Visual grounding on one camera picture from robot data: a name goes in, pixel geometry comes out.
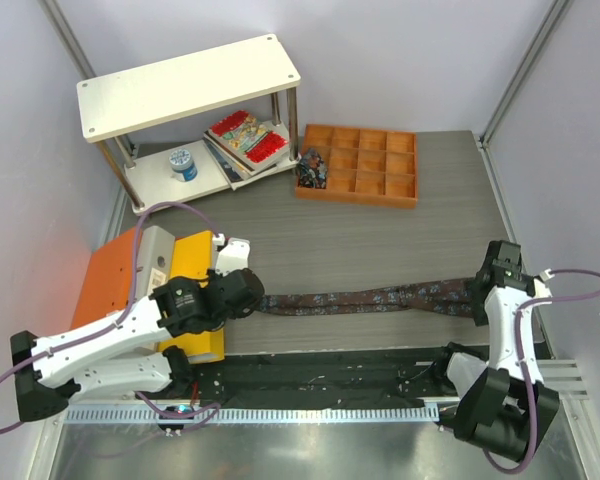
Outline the brown blue-flowered tie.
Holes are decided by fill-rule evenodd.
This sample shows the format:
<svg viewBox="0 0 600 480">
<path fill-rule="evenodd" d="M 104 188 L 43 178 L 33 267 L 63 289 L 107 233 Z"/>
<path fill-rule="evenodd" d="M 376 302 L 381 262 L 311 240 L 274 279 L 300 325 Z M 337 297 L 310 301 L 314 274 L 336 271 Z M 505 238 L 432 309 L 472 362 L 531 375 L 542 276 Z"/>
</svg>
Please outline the brown blue-flowered tie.
<svg viewBox="0 0 600 480">
<path fill-rule="evenodd" d="M 419 310 L 471 318 L 469 283 L 466 278 L 458 278 L 362 291 L 265 295 L 256 310 L 289 317 Z"/>
</svg>

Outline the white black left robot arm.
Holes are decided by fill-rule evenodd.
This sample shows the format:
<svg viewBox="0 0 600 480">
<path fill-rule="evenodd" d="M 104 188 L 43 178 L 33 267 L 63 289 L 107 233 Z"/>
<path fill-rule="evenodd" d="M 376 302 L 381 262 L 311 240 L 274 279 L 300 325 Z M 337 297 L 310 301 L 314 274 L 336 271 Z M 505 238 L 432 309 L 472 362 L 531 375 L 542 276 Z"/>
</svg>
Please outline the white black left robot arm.
<svg viewBox="0 0 600 480">
<path fill-rule="evenodd" d="M 78 399 L 129 391 L 180 399 L 194 382 L 187 354 L 177 346 L 147 356 L 136 349 L 184 334 L 221 329 L 249 316 L 265 293 L 256 274 L 243 268 L 209 272 L 198 281 L 174 277 L 123 311 L 50 337 L 22 331 L 10 339 L 20 421 L 35 422 Z"/>
</svg>

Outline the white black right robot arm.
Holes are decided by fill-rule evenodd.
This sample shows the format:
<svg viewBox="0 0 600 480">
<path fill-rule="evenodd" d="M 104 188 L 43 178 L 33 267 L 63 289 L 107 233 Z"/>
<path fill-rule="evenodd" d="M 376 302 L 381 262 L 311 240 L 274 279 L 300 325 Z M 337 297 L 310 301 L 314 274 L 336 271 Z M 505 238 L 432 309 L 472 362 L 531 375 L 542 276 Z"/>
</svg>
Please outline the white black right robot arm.
<svg viewBox="0 0 600 480">
<path fill-rule="evenodd" d="M 469 283 L 474 322 L 489 328 L 489 354 L 449 344 L 431 371 L 437 391 L 459 398 L 453 412 L 440 414 L 439 425 L 518 466 L 535 454 L 560 405 L 540 372 L 532 328 L 533 308 L 551 301 L 548 278 L 523 272 L 519 245 L 490 242 Z"/>
</svg>

